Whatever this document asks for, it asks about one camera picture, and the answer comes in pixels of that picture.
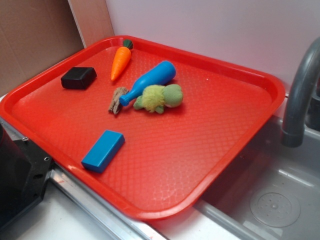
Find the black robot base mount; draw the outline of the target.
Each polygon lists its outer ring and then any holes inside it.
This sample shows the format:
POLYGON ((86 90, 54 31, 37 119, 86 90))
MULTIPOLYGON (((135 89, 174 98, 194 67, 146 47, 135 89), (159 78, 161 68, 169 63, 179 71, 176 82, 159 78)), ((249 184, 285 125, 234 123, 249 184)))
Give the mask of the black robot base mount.
POLYGON ((0 127, 0 229, 44 198, 53 159, 32 140, 13 140, 0 127))

